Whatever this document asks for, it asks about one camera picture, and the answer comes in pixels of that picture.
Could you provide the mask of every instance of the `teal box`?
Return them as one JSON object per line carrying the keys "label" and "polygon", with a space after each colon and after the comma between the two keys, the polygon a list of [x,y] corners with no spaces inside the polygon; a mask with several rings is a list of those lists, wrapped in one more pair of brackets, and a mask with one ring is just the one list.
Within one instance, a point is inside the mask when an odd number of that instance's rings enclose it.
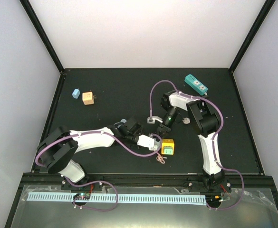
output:
{"label": "teal box", "polygon": [[184,81],[200,95],[204,95],[208,91],[208,88],[193,75],[187,75]]}

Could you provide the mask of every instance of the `red wire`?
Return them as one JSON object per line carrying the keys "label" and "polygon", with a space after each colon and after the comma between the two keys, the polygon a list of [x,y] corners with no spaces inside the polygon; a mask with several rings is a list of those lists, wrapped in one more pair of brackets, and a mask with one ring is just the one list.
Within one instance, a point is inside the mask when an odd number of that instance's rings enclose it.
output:
{"label": "red wire", "polygon": [[226,189],[224,188],[224,186],[221,184],[220,187],[230,196],[230,194],[228,193],[228,191],[226,191]]}
{"label": "red wire", "polygon": [[94,185],[92,184],[91,189],[90,189],[90,194],[92,193],[93,188],[94,188]]}

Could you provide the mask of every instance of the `black tabletop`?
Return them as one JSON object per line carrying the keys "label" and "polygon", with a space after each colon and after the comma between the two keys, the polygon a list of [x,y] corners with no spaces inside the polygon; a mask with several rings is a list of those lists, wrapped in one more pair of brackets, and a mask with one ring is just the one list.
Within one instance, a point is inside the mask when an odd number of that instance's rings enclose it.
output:
{"label": "black tabletop", "polygon": [[[145,133],[156,126],[147,124],[149,94],[160,80],[171,80],[184,93],[198,95],[184,78],[194,75],[208,87],[209,99],[221,110],[224,127],[218,137],[220,160],[224,167],[246,174],[258,174],[254,146],[249,135],[240,100],[227,68],[109,68],[67,69],[50,132],[61,125],[70,130],[95,130],[128,119],[131,116],[144,125]],[[81,96],[72,97],[74,89],[92,91],[95,104],[84,105]],[[160,107],[164,93],[172,91],[168,83],[159,84],[153,93],[153,115],[163,117]],[[202,173],[203,156],[200,141],[190,124],[174,123],[169,138],[174,139],[175,152],[160,164],[156,156],[136,157],[121,146],[94,148],[74,155],[88,173],[119,174],[187,174]],[[140,153],[150,153],[141,148]]]}

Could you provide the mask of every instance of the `white enclosure wall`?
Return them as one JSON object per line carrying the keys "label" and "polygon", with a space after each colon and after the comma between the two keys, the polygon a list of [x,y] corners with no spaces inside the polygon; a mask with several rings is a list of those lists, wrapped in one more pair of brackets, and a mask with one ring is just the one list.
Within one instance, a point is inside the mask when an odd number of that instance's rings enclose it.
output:
{"label": "white enclosure wall", "polygon": [[30,171],[59,72],[18,0],[0,0],[0,228]]}
{"label": "white enclosure wall", "polygon": [[261,162],[278,189],[278,1],[236,69],[235,77]]}
{"label": "white enclosure wall", "polygon": [[65,68],[230,67],[265,0],[31,0]]}

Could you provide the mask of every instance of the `orange cube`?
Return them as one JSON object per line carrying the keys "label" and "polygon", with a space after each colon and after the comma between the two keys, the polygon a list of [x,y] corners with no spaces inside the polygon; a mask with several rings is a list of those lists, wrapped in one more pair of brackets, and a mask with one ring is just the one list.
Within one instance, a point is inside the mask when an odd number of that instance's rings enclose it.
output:
{"label": "orange cube", "polygon": [[86,92],[82,94],[82,100],[84,105],[92,105],[95,103],[92,92]]}

